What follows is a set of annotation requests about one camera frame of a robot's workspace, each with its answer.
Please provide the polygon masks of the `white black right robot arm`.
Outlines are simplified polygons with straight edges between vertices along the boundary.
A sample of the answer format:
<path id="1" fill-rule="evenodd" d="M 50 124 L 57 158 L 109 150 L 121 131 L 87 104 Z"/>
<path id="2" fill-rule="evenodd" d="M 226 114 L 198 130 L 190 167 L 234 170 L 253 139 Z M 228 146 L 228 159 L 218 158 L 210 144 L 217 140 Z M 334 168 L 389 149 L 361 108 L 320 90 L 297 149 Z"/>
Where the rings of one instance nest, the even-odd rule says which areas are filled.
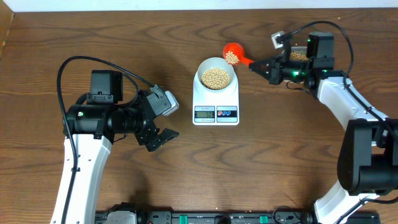
<path id="1" fill-rule="evenodd" d="M 368 202 L 386 203 L 380 196 L 397 189 L 397 120 L 373 107 L 353 86 L 348 74 L 334 68 L 334 37 L 329 32 L 308 35 L 306 60 L 292 60 L 292 34 L 271 39 L 282 53 L 251 62 L 249 69 L 278 85 L 303 83 L 303 90 L 323 103 L 340 122 L 345 136 L 338 157 L 338 180 L 313 206 L 310 222 L 344 223 Z"/>

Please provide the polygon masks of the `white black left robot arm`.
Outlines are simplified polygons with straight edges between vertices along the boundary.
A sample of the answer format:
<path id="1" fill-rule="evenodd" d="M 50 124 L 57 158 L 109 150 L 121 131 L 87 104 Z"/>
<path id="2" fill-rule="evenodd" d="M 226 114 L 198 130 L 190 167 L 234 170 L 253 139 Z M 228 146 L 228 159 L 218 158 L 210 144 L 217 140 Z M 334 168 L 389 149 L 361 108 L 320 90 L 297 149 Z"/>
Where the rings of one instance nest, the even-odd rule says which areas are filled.
<path id="1" fill-rule="evenodd" d="M 52 223 L 94 223 L 103 169 L 116 134 L 135 135 L 149 152 L 178 136 L 154 123 L 178 109 L 173 94 L 154 85 L 122 104 L 124 77 L 114 70 L 94 70 L 90 92 L 66 113 L 65 159 Z"/>

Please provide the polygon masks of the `red plastic measuring scoop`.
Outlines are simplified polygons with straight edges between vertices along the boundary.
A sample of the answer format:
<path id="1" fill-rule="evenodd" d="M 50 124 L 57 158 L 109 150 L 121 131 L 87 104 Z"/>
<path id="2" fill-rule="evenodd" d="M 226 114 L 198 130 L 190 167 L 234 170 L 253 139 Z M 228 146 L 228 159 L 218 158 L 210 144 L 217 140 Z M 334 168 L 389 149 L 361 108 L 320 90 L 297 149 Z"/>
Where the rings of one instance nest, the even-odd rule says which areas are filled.
<path id="1" fill-rule="evenodd" d="M 253 60 L 246 58 L 244 48 L 241 44 L 230 42 L 224 46 L 223 58 L 230 65 L 244 64 L 249 66 L 254 63 Z"/>

